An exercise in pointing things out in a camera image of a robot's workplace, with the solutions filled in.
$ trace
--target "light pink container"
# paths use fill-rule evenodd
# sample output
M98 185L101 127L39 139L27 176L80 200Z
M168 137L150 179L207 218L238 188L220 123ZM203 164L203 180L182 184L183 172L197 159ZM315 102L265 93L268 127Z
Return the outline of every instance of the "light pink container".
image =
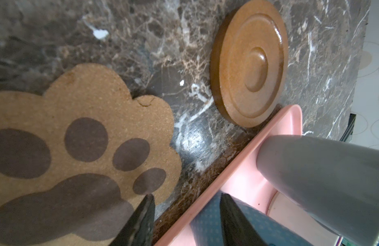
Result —
M222 190L266 213L277 190L256 169L256 157L262 142L272 135L301 135L302 110L286 106L251 140L214 182L198 197L155 246L195 246L189 223L211 198Z

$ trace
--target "brown round lid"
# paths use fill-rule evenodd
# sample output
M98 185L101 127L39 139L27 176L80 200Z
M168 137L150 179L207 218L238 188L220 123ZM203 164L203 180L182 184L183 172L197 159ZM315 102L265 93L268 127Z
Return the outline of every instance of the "brown round lid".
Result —
M244 127L262 123L277 104L287 63L287 32L271 3L251 0L230 13L216 35L210 61L220 113Z

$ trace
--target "paw print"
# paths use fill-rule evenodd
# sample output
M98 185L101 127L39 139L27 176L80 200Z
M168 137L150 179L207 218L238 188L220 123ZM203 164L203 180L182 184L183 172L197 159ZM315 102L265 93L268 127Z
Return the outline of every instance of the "paw print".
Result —
M44 96L0 92L0 244L108 245L181 173L169 105L82 64Z

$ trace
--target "marble surface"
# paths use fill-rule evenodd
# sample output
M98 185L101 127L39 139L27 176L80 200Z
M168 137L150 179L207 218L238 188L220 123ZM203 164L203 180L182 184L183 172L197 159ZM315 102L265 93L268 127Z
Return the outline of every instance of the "marble surface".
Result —
M183 171L157 206L155 241L265 125L228 123L209 87L214 36L226 14L245 2L0 1L0 90L41 95L76 64L93 62L114 69L133 97L167 101L175 118L171 145ZM285 90L273 115L299 104L304 134L338 140L348 122L370 0L271 2L289 38Z

